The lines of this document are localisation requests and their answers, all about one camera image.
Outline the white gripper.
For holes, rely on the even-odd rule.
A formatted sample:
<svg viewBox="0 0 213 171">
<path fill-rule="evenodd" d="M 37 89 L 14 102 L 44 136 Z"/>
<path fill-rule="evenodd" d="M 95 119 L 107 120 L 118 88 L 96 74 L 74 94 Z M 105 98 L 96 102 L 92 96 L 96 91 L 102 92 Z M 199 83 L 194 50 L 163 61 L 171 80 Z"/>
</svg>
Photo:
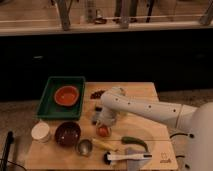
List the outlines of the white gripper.
<svg viewBox="0 0 213 171">
<path fill-rule="evenodd" d="M 98 116 L 98 121 L 96 123 L 96 133 L 100 133 L 100 128 L 103 125 L 106 125 L 108 135 L 112 134 L 111 126 L 115 125 L 117 122 L 117 112 L 108 108 L 103 108 Z"/>
</svg>

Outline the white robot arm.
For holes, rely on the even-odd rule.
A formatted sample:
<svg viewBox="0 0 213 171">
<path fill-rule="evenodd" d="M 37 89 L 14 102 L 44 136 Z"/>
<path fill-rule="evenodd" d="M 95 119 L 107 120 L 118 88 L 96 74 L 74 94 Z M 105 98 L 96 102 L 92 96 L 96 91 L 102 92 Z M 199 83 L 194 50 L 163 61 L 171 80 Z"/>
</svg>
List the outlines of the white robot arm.
<svg viewBox="0 0 213 171">
<path fill-rule="evenodd" d="M 99 123 L 112 127 L 119 112 L 129 112 L 175 127 L 189 136 L 182 171 L 213 171 L 213 102 L 193 107 L 135 99 L 126 96 L 120 87 L 108 89 L 100 100 Z"/>
</svg>

